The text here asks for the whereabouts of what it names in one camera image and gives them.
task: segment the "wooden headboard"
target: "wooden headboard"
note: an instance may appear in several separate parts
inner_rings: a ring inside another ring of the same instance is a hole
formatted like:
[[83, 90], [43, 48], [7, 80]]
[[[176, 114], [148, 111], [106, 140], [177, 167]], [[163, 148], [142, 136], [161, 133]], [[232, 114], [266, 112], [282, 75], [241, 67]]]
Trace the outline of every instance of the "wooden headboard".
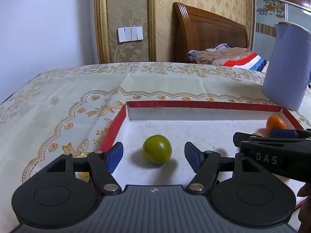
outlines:
[[205, 50], [227, 43], [230, 47], [248, 47], [244, 25], [212, 12], [174, 3], [179, 19], [174, 44], [174, 62], [189, 63], [187, 52]]

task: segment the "metal screw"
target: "metal screw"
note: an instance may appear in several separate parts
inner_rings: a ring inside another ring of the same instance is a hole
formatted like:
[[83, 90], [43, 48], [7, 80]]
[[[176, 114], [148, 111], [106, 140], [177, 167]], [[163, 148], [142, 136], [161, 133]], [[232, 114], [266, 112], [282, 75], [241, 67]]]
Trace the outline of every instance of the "metal screw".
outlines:
[[200, 183], [192, 183], [189, 185], [189, 189], [192, 191], [202, 191], [204, 189], [204, 186]]
[[104, 186], [104, 190], [107, 191], [107, 192], [115, 192], [119, 189], [119, 186], [116, 185], [116, 184], [113, 184], [113, 183], [110, 183], [110, 184], [106, 184]]

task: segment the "white switch panel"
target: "white switch panel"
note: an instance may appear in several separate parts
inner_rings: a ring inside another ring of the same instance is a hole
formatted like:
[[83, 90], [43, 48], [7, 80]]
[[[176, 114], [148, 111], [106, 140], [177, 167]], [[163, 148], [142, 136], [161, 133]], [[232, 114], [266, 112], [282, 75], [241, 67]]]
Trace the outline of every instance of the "white switch panel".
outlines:
[[117, 32], [119, 43], [144, 39], [142, 26], [118, 28]]
[[142, 26], [137, 27], [137, 40], [144, 39], [144, 35], [142, 33]]

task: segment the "purple pitcher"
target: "purple pitcher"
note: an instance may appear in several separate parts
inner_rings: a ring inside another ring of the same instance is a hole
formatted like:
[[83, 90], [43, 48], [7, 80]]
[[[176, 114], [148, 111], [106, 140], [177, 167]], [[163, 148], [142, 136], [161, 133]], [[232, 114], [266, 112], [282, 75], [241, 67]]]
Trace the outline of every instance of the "purple pitcher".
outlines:
[[262, 92], [276, 104], [298, 110], [311, 82], [311, 32], [286, 21], [275, 28], [276, 40]]

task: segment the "table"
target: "table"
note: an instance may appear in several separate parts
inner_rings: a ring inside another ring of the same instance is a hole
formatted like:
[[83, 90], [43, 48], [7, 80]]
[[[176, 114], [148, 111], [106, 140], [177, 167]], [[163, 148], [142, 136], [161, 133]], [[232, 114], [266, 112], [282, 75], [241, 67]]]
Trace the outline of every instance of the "table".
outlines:
[[[264, 74], [184, 63], [112, 63], [43, 73], [0, 105], [0, 232], [18, 225], [15, 189], [64, 152], [96, 151], [127, 101], [183, 100], [273, 104]], [[311, 90], [292, 114], [310, 128]]]

